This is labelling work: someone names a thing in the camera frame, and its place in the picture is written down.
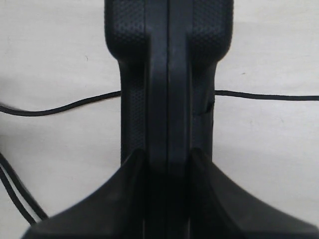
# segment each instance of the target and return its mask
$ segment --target white table surface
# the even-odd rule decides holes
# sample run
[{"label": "white table surface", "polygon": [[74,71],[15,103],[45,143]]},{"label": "white table surface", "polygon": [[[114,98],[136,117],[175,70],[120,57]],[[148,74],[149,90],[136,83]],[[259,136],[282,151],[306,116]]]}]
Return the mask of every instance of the white table surface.
[{"label": "white table surface", "polygon": [[[103,0],[0,0],[0,102],[44,110],[120,89]],[[236,0],[216,89],[319,95],[318,0]],[[319,102],[216,97],[214,162],[263,201],[319,225]],[[49,215],[119,167],[120,99],[41,118],[0,114],[0,151]],[[28,224],[0,185],[0,238]]]}]

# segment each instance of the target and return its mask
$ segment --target black cable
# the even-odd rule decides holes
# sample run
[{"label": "black cable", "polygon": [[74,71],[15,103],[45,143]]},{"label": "black cable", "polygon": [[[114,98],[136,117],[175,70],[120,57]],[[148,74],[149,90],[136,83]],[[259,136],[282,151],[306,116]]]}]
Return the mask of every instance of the black cable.
[{"label": "black cable", "polygon": [[319,96],[281,96],[281,95],[260,95],[236,91],[215,91],[217,96],[232,96],[254,100],[274,101],[319,101]]},{"label": "black cable", "polygon": [[19,179],[17,173],[6,160],[6,158],[0,153],[0,165],[7,172],[8,176],[12,180],[16,189],[19,191],[21,196],[25,199],[25,201],[30,205],[32,210],[38,215],[41,220],[45,220],[48,218],[48,215],[44,212],[44,210],[40,207],[40,205],[35,201],[35,199],[28,192],[26,187],[23,185],[22,181]]},{"label": "black cable", "polygon": [[54,115],[57,113],[61,113],[64,111],[69,111],[71,109],[80,107],[80,106],[84,106],[87,104],[91,104],[94,102],[98,102],[98,101],[102,101],[102,100],[106,100],[106,99],[110,99],[110,98],[115,98],[115,97],[119,97],[121,96],[121,91],[116,91],[116,92],[111,92],[111,93],[107,93],[104,95],[100,95],[100,96],[94,96],[94,97],[89,97],[80,101],[76,101],[73,103],[70,103],[68,105],[62,106],[62,107],[58,107],[55,109],[51,109],[51,110],[45,110],[45,111],[22,111],[22,110],[14,110],[14,109],[10,109],[8,107],[5,106],[0,106],[0,112],[9,114],[9,115],[13,115],[13,116],[23,116],[23,117],[39,117],[39,116],[49,116],[49,115]]},{"label": "black cable", "polygon": [[9,197],[13,201],[16,208],[19,210],[19,212],[22,214],[22,216],[30,223],[30,225],[33,225],[36,223],[35,219],[28,213],[28,211],[24,208],[23,204],[20,202],[19,198],[15,194],[12,186],[10,185],[9,180],[7,179],[3,169],[0,167],[0,180],[2,181],[6,191],[9,194]]}]

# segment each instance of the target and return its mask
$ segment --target cable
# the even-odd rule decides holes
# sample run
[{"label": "cable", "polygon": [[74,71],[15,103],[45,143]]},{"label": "cable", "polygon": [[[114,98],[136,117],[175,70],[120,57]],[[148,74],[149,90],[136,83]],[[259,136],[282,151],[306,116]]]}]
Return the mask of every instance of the cable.
[{"label": "cable", "polygon": [[281,95],[259,95],[235,91],[215,91],[217,96],[232,96],[254,100],[274,101],[319,101],[319,96],[281,96]]},{"label": "cable", "polygon": [[9,180],[7,179],[3,169],[0,167],[0,180],[2,181],[6,191],[9,194],[9,197],[13,201],[16,208],[19,210],[19,212],[22,214],[22,216],[30,223],[30,225],[33,225],[36,223],[35,219],[28,213],[28,211],[24,208],[23,204],[20,202],[19,198],[15,194],[12,186],[10,185]]},{"label": "cable", "polygon": [[39,204],[35,201],[35,199],[28,192],[26,187],[23,185],[22,181],[19,179],[17,173],[14,171],[12,166],[6,160],[6,158],[0,153],[0,165],[7,172],[8,176],[12,180],[16,189],[19,191],[21,196],[25,199],[25,201],[30,205],[32,210],[38,215],[41,220],[45,220],[48,218],[48,215],[44,212],[44,210],[39,206]]},{"label": "cable", "polygon": [[10,109],[10,108],[5,107],[5,106],[0,106],[0,112],[5,113],[5,114],[9,114],[9,115],[13,115],[13,116],[23,116],[23,117],[49,116],[49,115],[54,115],[57,113],[69,111],[71,109],[74,109],[74,108],[77,108],[80,106],[84,106],[87,104],[91,104],[94,102],[98,102],[98,101],[102,101],[102,100],[106,100],[106,99],[111,99],[111,98],[115,98],[115,97],[119,97],[119,96],[121,96],[121,91],[111,92],[111,93],[100,95],[100,96],[89,97],[89,98],[86,98],[83,100],[79,100],[79,101],[70,103],[70,104],[65,105],[65,106],[61,106],[61,107],[58,107],[55,109],[45,110],[45,111],[22,111],[22,110]]}]

